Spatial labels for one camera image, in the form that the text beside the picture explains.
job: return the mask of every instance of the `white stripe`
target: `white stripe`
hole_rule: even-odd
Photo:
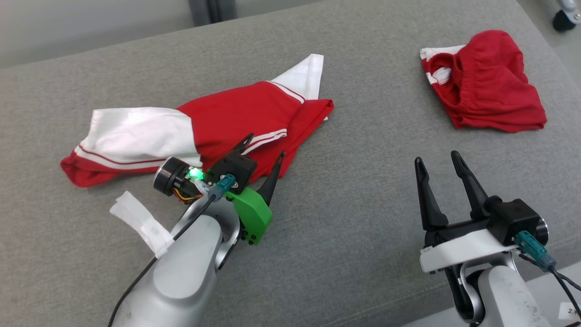
[[[426,73],[426,77],[428,77],[428,81],[430,82],[430,84],[436,84],[437,83],[437,80],[432,76],[432,74]]]
[[[87,153],[85,151],[83,151],[83,149],[79,146],[77,146],[74,149],[75,154],[77,154],[79,157],[90,160],[92,162],[95,162],[97,164],[100,164],[102,166],[108,167],[108,168],[113,168],[113,169],[121,169],[121,170],[133,170],[133,169],[142,169],[142,168],[151,168],[151,167],[159,167],[162,163],[163,163],[163,159],[159,160],[159,161],[153,161],[153,162],[139,162],[139,163],[128,163],[128,164],[116,164],[114,162],[111,162],[107,159],[104,159],[98,155],[94,155],[91,153]],[[201,167],[202,163],[200,161],[200,156],[199,155],[194,155],[192,157],[179,157],[179,159],[187,162],[188,164],[195,166],[195,167]]]
[[[259,135],[259,136],[254,136],[248,145],[251,145],[252,143],[258,142],[260,140],[264,140],[265,138],[269,138],[269,137],[275,136],[278,133],[286,133],[286,129],[279,129],[277,131],[272,131],[272,132],[267,133],[267,134],[262,134],[262,135]]]
[[[246,155],[249,152],[251,152],[252,150],[256,149],[257,147],[259,147],[259,146],[261,146],[263,144],[267,144],[267,143],[270,143],[272,141],[276,141],[279,138],[285,137],[285,136],[286,136],[286,133],[280,133],[280,134],[277,134],[277,135],[273,136],[272,138],[267,138],[266,140],[262,140],[262,141],[256,142],[253,145],[251,145],[249,148],[247,148],[246,150],[244,150],[244,152],[242,153],[242,155]]]
[[[448,67],[440,67],[437,71],[432,74],[432,77],[435,78],[438,84],[443,85],[448,83],[450,80],[450,75],[452,75],[452,69]]]
[[[310,54],[293,68],[271,81],[300,94],[306,100],[319,99],[319,87],[325,57]]]
[[[456,45],[455,47],[447,47],[447,48],[423,48],[419,51],[419,57],[426,61],[430,61],[432,57],[437,54],[452,54],[455,55],[460,51],[462,48],[466,47],[465,44],[463,45]]]
[[[299,100],[301,104],[303,104],[303,103],[304,103],[304,99],[303,99],[303,98],[302,98],[300,95],[298,95],[298,94],[296,94],[296,93],[294,93],[294,92],[290,91],[290,90],[289,90],[289,89],[287,89],[286,87],[284,87],[284,86],[282,86],[282,85],[279,85],[279,84],[277,84],[277,83],[273,83],[273,82],[271,82],[271,81],[267,81],[267,82],[269,82],[269,83],[270,83],[270,84],[272,84],[272,85],[275,85],[276,87],[280,88],[280,89],[281,89],[281,90],[282,90],[284,93],[286,93],[286,94],[290,95],[291,97],[293,97],[293,98],[295,98],[295,99]]]

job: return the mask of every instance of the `white tape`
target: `white tape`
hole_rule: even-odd
[[[161,258],[174,243],[170,232],[129,191],[125,191],[116,201],[109,212],[135,229],[155,257]]]
[[[577,320],[577,311],[575,307],[570,302],[561,302],[559,308],[559,319],[560,320]]]

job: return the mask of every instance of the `wall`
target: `wall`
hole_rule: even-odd
[[[321,0],[236,0],[236,13],[239,18],[248,17],[317,1]]]
[[[188,0],[0,0],[0,68],[190,27]]]

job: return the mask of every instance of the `gray fabric surface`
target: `gray fabric surface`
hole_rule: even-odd
[[[418,50],[509,32],[539,91],[544,130],[454,130]],[[335,110],[298,152],[258,247],[218,275],[204,326],[397,326],[452,305],[443,274],[422,273],[413,160],[425,160],[451,221],[469,205],[459,150],[489,194],[522,198],[550,227],[563,266],[581,259],[581,93],[515,1],[334,0],[2,71],[0,325],[103,326],[151,257],[108,213],[124,190],[169,228],[184,209],[152,177],[74,187],[59,169],[91,111],[177,107],[271,79],[325,55]],[[529,279],[534,267],[521,266]]]

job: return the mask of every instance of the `green led light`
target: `green led light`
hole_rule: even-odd
[[[190,179],[204,179],[204,172],[202,172],[200,169],[198,168],[192,168],[189,172],[188,172],[188,176]]]

